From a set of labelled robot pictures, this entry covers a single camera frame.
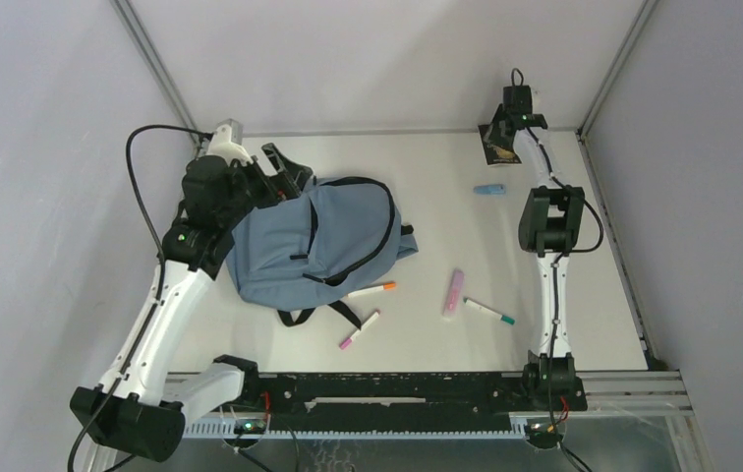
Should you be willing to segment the blue-grey backpack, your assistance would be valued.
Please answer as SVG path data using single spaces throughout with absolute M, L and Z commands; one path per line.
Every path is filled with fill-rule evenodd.
M 390 189 L 358 176 L 313 181 L 297 199 L 254 210 L 232 236 L 226 265 L 239 296 L 287 327 L 320 307 L 361 327 L 344 297 L 419 250 Z

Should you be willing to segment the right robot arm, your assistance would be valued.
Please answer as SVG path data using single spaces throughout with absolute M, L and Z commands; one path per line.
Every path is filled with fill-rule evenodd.
M 591 207 L 583 188 L 564 181 L 546 135 L 547 123 L 534 111 L 531 88 L 505 87 L 483 138 L 488 145 L 511 148 L 534 169 L 536 184 L 522 211 L 518 241 L 522 251 L 534 256 L 539 271 L 541 333 L 522 375 L 524 399 L 537 409 L 549 408 L 561 395 L 575 390 L 566 314 L 568 265 L 571 255 L 585 252 L 577 244 L 583 213 Z

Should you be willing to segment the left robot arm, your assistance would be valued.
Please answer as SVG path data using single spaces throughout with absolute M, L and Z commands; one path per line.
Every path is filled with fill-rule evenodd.
M 228 402 L 240 410 L 259 403 L 257 364 L 232 355 L 172 388 L 166 379 L 191 315 L 234 246 L 233 229 L 256 208 L 300 197 L 314 176 L 275 145 L 261 149 L 275 174 L 264 174 L 253 157 L 206 154 L 187 165 L 184 197 L 155 241 L 159 265 L 138 318 L 97 386 L 78 387 L 70 400 L 83 436 L 164 462 L 205 414 Z

